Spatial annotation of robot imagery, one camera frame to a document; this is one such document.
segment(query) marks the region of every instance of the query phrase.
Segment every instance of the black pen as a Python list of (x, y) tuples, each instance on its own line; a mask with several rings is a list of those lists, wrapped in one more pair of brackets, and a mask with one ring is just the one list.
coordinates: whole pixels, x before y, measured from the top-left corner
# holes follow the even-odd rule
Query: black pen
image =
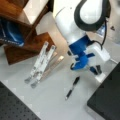
[(67, 99), (70, 97), (72, 91), (74, 90), (75, 85), (78, 83), (79, 80), (80, 80), (80, 77), (77, 77), (77, 78), (75, 79), (72, 88), (69, 90), (68, 94), (67, 94), (66, 97), (65, 97), (65, 100), (67, 100)]

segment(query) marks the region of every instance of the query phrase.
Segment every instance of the table surface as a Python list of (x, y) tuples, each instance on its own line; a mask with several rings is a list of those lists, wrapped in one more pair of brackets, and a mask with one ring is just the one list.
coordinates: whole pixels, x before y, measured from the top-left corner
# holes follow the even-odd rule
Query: table surface
[[(41, 81), (37, 88), (32, 89), (30, 84), (25, 84), (26, 79), (37, 57), (9, 66), (0, 48), (0, 80), (19, 99), (21, 99), (42, 120), (103, 120), (97, 113), (87, 107), (87, 101), (100, 85), (89, 71), (71, 71), (72, 58), (66, 52), (66, 41), (58, 32), (51, 13), (43, 17), (37, 26), (38, 33), (49, 32), (57, 46), (57, 53), (63, 55), (64, 60)], [(115, 67), (111, 61), (102, 69), (106, 75)], [(81, 79), (76, 85), (70, 98), (65, 101), (65, 96), (74, 79)]]

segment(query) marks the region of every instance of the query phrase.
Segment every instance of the cable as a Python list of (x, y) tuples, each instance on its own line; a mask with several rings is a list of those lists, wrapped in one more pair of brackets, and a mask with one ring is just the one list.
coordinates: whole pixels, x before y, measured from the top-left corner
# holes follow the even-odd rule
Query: cable
[(106, 40), (106, 36), (107, 36), (107, 21), (105, 19), (105, 34), (104, 34), (103, 42), (100, 43), (100, 42), (98, 42), (96, 40), (93, 40), (91, 43), (94, 43), (94, 42), (98, 43), (101, 46), (101, 50), (102, 50), (103, 49), (103, 45), (104, 45), (105, 40)]
[(106, 40), (106, 36), (107, 36), (107, 21), (106, 21), (106, 19), (105, 19), (105, 34), (104, 34), (104, 38), (103, 38), (103, 42), (102, 42), (102, 48), (103, 48), (103, 45), (104, 45), (104, 43), (105, 43), (105, 40)]

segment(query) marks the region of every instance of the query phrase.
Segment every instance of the white robot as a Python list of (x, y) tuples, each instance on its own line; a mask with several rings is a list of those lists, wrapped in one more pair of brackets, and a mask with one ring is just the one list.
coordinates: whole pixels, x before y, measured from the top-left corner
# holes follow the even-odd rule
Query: white robot
[(71, 55), (75, 56), (72, 70), (89, 66), (95, 75), (102, 73), (100, 65), (110, 59), (103, 44), (91, 41), (86, 31), (96, 31), (106, 25), (106, 9), (109, 0), (81, 0), (76, 7), (64, 7), (55, 16), (57, 27), (66, 39)]

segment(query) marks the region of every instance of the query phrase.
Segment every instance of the wooden stand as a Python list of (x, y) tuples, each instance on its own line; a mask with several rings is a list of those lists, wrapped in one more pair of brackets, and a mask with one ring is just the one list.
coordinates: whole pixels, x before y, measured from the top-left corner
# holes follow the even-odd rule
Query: wooden stand
[(49, 42), (48, 49), (54, 45), (48, 33), (43, 33), (26, 41), (24, 47), (5, 46), (5, 54), (9, 65), (34, 57), (39, 54), (45, 41)]
[(35, 31), (41, 18), (48, 12), (48, 7), (44, 7), (34, 24), (31, 25), (23, 11), (27, 1), (29, 0), (0, 0), (0, 16), (18, 23), (25, 41), (23, 47), (10, 44), (4, 47), (9, 65), (38, 55), (45, 41), (48, 41), (50, 46), (54, 44), (48, 33), (37, 36)]

